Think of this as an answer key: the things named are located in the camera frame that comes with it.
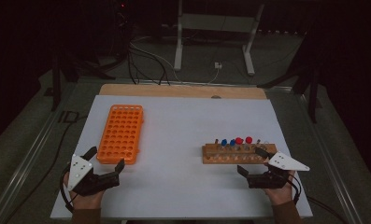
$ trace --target white tabletop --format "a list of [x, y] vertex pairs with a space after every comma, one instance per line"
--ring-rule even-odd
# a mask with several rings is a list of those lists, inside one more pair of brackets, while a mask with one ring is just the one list
[[[235, 164], [203, 164], [202, 146], [215, 139], [247, 136], [276, 144], [291, 155], [269, 100], [97, 95], [75, 154], [98, 147], [112, 105], [142, 105], [144, 122], [136, 163], [126, 165], [121, 184], [108, 189], [102, 217], [120, 219], [199, 219], [272, 217], [261, 189], [249, 189]], [[94, 172], [112, 172], [114, 165], [90, 160]], [[250, 174], [263, 165], [242, 165]], [[297, 208], [312, 213], [304, 193]], [[70, 218], [59, 194], [51, 218]]]

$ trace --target table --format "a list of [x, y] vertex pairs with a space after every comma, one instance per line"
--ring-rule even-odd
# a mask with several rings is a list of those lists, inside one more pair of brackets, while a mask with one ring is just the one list
[[182, 65], [182, 29], [215, 30], [249, 33], [249, 42], [242, 47], [247, 73], [255, 75], [250, 56], [252, 42], [257, 33], [259, 20], [264, 10], [264, 4], [258, 6], [255, 17], [233, 17], [218, 15], [201, 15], [182, 12], [182, 0], [178, 0], [178, 34], [174, 69], [179, 71]]
[[[94, 99], [75, 154], [83, 155], [99, 145], [107, 112], [113, 104], [142, 105], [144, 123], [136, 163], [126, 165], [120, 174], [121, 184], [106, 191], [102, 217], [272, 217], [264, 192], [248, 189], [235, 164], [202, 163], [205, 143], [245, 135], [275, 143], [278, 150], [290, 155], [273, 106], [263, 90], [107, 84]], [[96, 174], [113, 171], [114, 165], [102, 165], [95, 157], [90, 162]], [[266, 170], [263, 165], [242, 166], [251, 174]], [[301, 217], [312, 216], [304, 193], [298, 210]], [[61, 195], [50, 217], [71, 217]]]

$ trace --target blue cap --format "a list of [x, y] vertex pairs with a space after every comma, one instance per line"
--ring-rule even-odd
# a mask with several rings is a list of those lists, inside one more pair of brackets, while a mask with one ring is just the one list
[[221, 141], [221, 146], [225, 147], [226, 144], [228, 144], [228, 141], [226, 141], [226, 139], [223, 139], [223, 140]]

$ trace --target wooden block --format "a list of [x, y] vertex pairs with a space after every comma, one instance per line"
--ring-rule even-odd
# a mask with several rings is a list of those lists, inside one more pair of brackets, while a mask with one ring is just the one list
[[263, 164], [264, 159], [255, 154], [255, 148], [260, 147], [269, 153], [276, 153], [275, 144], [243, 144], [238, 150], [229, 145], [205, 144], [202, 146], [203, 164]]

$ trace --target floor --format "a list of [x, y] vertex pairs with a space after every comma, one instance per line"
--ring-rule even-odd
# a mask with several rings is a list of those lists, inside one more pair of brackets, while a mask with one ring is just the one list
[[[29, 102], [0, 137], [0, 223], [69, 223], [50, 218], [58, 194], [58, 179], [81, 134], [85, 119], [68, 124], [63, 113], [87, 116], [105, 83], [156, 85], [162, 75], [167, 85], [222, 85], [256, 87], [283, 75], [302, 36], [257, 35], [251, 48], [256, 74], [245, 69], [241, 46], [247, 35], [200, 34], [184, 39], [182, 69], [173, 71], [176, 38], [160, 39], [139, 34], [132, 41], [135, 66], [130, 76], [127, 62], [107, 74], [106, 80], [80, 71], [77, 83], [63, 80], [63, 99], [51, 112], [52, 99], [45, 96], [51, 87], [51, 71], [40, 78], [41, 91]], [[161, 63], [145, 57], [153, 55]], [[111, 57], [100, 57], [108, 63]], [[214, 63], [221, 63], [217, 70]], [[317, 123], [307, 116], [307, 92], [291, 92], [296, 79], [265, 90], [278, 116], [287, 145], [294, 156], [311, 167], [301, 173], [305, 193], [327, 206], [348, 223], [371, 223], [371, 174], [353, 144], [348, 131], [335, 112], [323, 86], [319, 86]], [[309, 201], [313, 217], [305, 223], [340, 223], [338, 217]], [[122, 223], [103, 220], [103, 223]], [[252, 223], [251, 220], [196, 220], [196, 223]], [[253, 220], [256, 224], [274, 223], [271, 218]], [[133, 223], [192, 223], [191, 220], [134, 220]]]

